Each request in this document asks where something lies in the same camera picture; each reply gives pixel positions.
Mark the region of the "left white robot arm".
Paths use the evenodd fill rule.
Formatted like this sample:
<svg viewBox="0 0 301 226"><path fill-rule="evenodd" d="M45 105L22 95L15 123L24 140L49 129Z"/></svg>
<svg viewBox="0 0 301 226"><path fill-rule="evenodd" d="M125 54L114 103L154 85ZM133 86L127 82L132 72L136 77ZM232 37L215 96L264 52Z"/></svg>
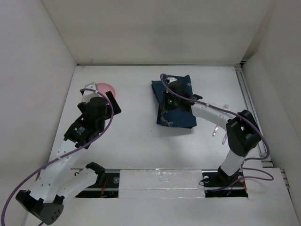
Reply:
<svg viewBox="0 0 301 226"><path fill-rule="evenodd" d="M86 98L78 104L81 115L66 131L53 160L40 172L33 186L20 190L16 200L22 207L47 226L58 220L67 202L89 186L107 184L105 168L95 162L87 164L73 179L69 171L90 145L110 126L121 109L111 91L105 94L94 89L82 89Z"/></svg>

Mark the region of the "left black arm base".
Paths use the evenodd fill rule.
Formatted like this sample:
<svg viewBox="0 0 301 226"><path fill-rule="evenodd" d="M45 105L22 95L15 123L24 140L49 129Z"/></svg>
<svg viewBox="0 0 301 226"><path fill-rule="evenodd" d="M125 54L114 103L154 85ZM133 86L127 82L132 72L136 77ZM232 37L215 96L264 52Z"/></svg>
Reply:
<svg viewBox="0 0 301 226"><path fill-rule="evenodd" d="M99 177L96 183L87 187L76 198L118 198L120 170L107 169L104 177Z"/></svg>

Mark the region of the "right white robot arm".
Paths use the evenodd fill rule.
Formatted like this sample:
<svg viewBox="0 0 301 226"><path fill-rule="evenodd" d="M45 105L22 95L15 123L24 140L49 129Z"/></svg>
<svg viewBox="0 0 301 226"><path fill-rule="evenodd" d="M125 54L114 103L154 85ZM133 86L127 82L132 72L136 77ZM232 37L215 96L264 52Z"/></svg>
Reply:
<svg viewBox="0 0 301 226"><path fill-rule="evenodd" d="M162 108L171 112L179 110L185 115L202 118L223 128L227 133L229 152L218 168L214 182L218 186L232 183L248 153L262 140L258 125L248 110L233 113L201 102L201 96L190 95L185 85L176 78L168 77L163 82Z"/></svg>

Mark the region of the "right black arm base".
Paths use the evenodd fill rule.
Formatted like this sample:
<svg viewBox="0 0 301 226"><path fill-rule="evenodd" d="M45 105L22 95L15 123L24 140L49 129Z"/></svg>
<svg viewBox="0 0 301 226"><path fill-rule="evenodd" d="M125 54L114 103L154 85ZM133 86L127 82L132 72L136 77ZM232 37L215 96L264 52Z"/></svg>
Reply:
<svg viewBox="0 0 301 226"><path fill-rule="evenodd" d="M247 189L244 181L234 183L238 178L242 177L241 170L233 176L223 175L217 170L205 170L202 172L202 179L199 185L205 188L206 198L232 198L232 197L248 197Z"/></svg>

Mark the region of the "blue whale placemat cloth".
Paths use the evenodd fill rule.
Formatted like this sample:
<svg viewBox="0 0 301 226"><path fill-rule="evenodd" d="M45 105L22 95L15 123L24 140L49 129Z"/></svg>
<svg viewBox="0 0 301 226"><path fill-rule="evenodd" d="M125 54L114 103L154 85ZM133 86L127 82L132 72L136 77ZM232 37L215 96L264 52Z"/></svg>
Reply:
<svg viewBox="0 0 301 226"><path fill-rule="evenodd" d="M193 94L191 79L189 75L186 76L166 75L163 77L164 82L166 84L169 83L168 78L177 79L178 82L183 83L185 85L185 88L190 96ZM184 128L184 129L191 129L197 126L196 117L194 117L191 113L182 112L179 109L166 111L161 108L161 104L163 103L163 92L166 90L161 80L151 81L151 87L155 95L155 98L159 103L157 121L156 121L157 125L161 125L165 127L173 127L173 128Z"/></svg>

